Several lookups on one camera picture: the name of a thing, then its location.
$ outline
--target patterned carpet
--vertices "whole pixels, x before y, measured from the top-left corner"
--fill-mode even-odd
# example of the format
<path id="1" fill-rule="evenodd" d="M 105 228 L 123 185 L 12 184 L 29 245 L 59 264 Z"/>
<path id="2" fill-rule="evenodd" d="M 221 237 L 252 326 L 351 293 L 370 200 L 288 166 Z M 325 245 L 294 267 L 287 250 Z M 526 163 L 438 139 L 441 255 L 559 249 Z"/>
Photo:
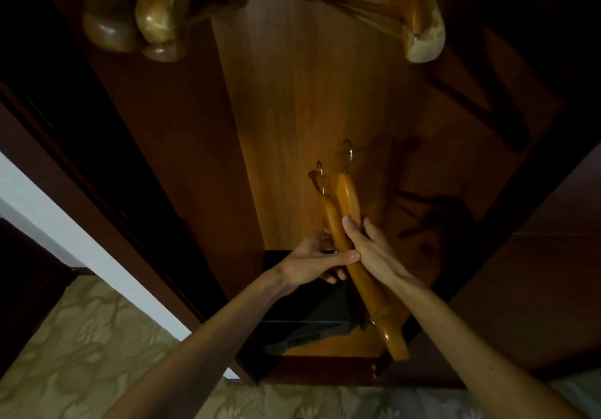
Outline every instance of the patterned carpet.
<path id="1" fill-rule="evenodd" d="M 79 277 L 0 381 L 6 419 L 95 419 L 177 341 L 98 277 Z M 556 386 L 601 418 L 601 376 Z M 478 418 L 465 391 L 227 385 L 197 418 Z"/>

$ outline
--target left hand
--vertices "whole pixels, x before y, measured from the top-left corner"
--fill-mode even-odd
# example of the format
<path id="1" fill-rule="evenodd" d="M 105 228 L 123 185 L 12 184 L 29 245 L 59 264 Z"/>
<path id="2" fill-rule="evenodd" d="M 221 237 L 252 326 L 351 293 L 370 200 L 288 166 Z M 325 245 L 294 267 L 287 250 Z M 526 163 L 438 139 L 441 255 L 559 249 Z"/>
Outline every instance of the left hand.
<path id="1" fill-rule="evenodd" d="M 290 294 L 300 285 L 309 283 L 319 277 L 328 283 L 334 284 L 336 283 L 336 277 L 328 272 L 329 269 L 346 266 L 361 259 L 361 254 L 357 250 L 335 254 L 321 253 L 320 243 L 323 236 L 324 232 L 319 231 L 306 238 L 281 263 L 274 267 L 280 272 L 285 281 L 284 294 Z M 346 279 L 342 267 L 337 269 L 336 274 L 341 280 Z"/>

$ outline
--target right hand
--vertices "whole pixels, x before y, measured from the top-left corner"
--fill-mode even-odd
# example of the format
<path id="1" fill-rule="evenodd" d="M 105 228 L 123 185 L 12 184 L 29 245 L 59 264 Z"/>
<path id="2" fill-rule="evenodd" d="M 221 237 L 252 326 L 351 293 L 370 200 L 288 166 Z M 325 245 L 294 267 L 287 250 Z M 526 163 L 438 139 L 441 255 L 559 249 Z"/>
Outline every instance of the right hand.
<path id="1" fill-rule="evenodd" d="M 363 225 L 369 239 L 359 231 L 352 218 L 342 218 L 342 226 L 355 244 L 355 249 L 361 253 L 361 262 L 365 268 L 387 286 L 397 277 L 413 278 L 397 260 L 382 230 L 374 226 L 369 218 L 364 219 Z"/>

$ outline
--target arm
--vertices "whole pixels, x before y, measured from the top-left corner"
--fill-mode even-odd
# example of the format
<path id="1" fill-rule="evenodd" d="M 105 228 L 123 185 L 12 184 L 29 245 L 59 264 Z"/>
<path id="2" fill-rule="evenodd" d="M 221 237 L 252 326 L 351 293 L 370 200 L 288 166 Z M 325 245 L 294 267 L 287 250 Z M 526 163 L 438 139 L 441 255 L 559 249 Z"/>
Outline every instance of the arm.
<path id="1" fill-rule="evenodd" d="M 193 418 L 254 328 L 275 301 L 334 266 L 359 260 L 357 251 L 325 255 L 319 235 L 304 240 L 131 386 L 105 418 Z M 339 269 L 338 276 L 345 279 Z"/>
<path id="2" fill-rule="evenodd" d="M 369 239 L 345 217 L 344 229 L 363 265 L 411 310 L 459 374 L 486 417 L 583 418 L 577 409 L 479 337 L 395 258 L 383 233 L 366 218 Z"/>

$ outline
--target white wall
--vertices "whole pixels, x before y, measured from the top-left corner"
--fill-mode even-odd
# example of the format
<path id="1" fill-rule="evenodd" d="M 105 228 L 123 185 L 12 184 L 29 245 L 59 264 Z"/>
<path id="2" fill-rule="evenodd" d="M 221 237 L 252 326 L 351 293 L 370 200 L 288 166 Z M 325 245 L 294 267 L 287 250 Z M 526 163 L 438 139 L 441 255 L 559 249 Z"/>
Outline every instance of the white wall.
<path id="1" fill-rule="evenodd" d="M 190 331 L 0 152 L 0 215 L 68 266 L 87 267 L 178 340 Z M 238 376 L 230 369 L 223 374 Z"/>

